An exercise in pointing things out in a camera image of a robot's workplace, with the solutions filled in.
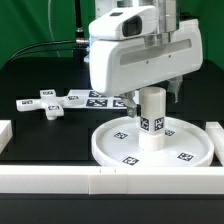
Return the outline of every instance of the black and white pattern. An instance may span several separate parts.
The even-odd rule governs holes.
[[[187,162],[190,162],[194,158],[194,156],[182,152],[177,158],[181,159],[181,160],[184,160],[184,161],[187,161]]]
[[[103,95],[100,95],[99,93],[95,92],[95,91],[90,91],[89,92],[89,97],[93,97],[93,98],[101,98],[104,97]]]
[[[48,107],[49,110],[60,110],[59,106],[49,106]]]
[[[155,120],[155,131],[159,131],[164,127],[164,117]]]
[[[122,100],[114,100],[113,107],[125,107],[124,102]]]
[[[148,119],[141,117],[141,128],[146,131],[149,131],[149,120]]]
[[[24,101],[22,101],[22,104],[23,104],[23,105],[30,105],[30,104],[33,104],[33,100],[24,100]]]
[[[167,135],[167,136],[173,136],[175,134],[175,132],[174,131],[171,131],[171,130],[165,130],[165,135]]]
[[[79,97],[78,96],[68,96],[69,100],[78,100]]]
[[[119,139],[124,139],[126,137],[128,137],[127,134],[122,133],[122,132],[118,132],[116,135],[114,135],[115,138],[119,138]]]
[[[128,156],[122,162],[123,163],[126,163],[126,164],[128,164],[130,166],[134,166],[136,163],[139,162],[139,160],[138,159],[135,159],[135,158],[133,158],[131,156]]]
[[[108,100],[87,100],[87,107],[107,107]]]
[[[53,91],[44,91],[43,95],[49,96],[49,95],[54,95]]]

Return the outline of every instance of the green backdrop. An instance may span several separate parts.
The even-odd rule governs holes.
[[[50,2],[54,39],[75,38],[73,0],[0,0],[0,66],[15,51],[31,44],[52,40],[48,10]],[[88,37],[88,24],[95,16],[94,0],[81,0],[81,6],[85,35]],[[214,61],[224,69],[223,10],[223,0],[182,0],[182,11],[199,18],[204,58]],[[49,55],[58,56],[57,53],[38,54]],[[60,55],[63,57],[72,54],[61,52]]]

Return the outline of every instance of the black tabletop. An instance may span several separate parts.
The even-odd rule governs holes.
[[[0,119],[13,123],[14,137],[0,164],[97,165],[91,135],[102,123],[126,111],[66,109],[48,121],[42,110],[18,112],[16,99],[39,98],[42,89],[58,96],[90,89],[89,70],[72,58],[14,61],[0,72]],[[184,76],[179,102],[167,115],[204,127],[224,121],[224,72],[205,61]],[[158,86],[166,87],[167,82]],[[0,223],[223,223],[223,195],[6,195],[0,194]]]
[[[12,120],[14,135],[0,155],[1,164],[97,165],[91,154],[93,131],[126,116],[125,110],[65,109],[64,117],[49,121],[44,110],[17,111],[17,99],[38,99],[43,89],[55,89],[57,96],[70,89],[91,89],[88,64],[72,58],[17,60],[0,72],[0,83],[0,119]],[[224,71],[205,61],[199,71],[184,76],[179,102],[167,105],[167,116],[201,128],[206,121],[223,124],[223,84]]]

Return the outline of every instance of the white round tray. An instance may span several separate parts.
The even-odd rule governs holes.
[[[102,166],[186,167],[209,166],[214,145],[200,128],[182,120],[165,118],[165,144],[146,152],[138,146],[139,118],[122,117],[95,130],[92,153]]]

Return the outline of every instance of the white block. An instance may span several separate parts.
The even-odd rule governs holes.
[[[126,194],[127,173],[125,169],[99,167],[89,176],[89,194]]]
[[[89,167],[0,166],[0,193],[88,194]]]
[[[0,153],[12,138],[11,121],[0,121]]]
[[[215,154],[224,166],[224,130],[218,122],[207,122],[206,132],[214,142]]]
[[[223,194],[224,169],[146,168],[128,173],[127,194]]]

